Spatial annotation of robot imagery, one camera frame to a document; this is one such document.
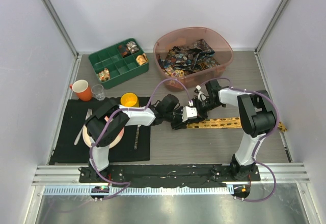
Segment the yellow beetle print tie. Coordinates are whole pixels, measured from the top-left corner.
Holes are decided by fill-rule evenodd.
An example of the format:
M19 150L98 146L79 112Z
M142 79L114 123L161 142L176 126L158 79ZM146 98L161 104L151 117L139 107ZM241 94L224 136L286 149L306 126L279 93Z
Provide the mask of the yellow beetle print tie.
M187 125L187 129L242 129L239 117L209 119Z

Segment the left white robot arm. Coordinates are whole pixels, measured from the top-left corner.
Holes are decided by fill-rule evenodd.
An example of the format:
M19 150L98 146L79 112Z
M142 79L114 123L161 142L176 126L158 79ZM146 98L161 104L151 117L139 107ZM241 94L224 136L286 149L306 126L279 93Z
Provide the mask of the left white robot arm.
M163 100L144 107L128 107L110 99L85 121L90 137L91 177L98 183L108 178L110 145L127 126L155 126L163 121L184 123L197 116L193 102L178 106L179 100L168 94Z

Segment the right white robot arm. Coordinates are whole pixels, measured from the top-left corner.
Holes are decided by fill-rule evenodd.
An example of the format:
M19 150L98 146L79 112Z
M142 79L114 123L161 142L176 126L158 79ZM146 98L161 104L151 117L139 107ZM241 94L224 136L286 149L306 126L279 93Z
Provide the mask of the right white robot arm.
M232 105L239 110L241 127L244 131L238 150L232 156L230 175L240 181L254 171L256 155L264 139L272 134L279 124L279 115L275 104L265 90L249 91L232 86L221 87L217 80L209 80L203 85L208 94L196 86L193 100L199 115L219 106Z

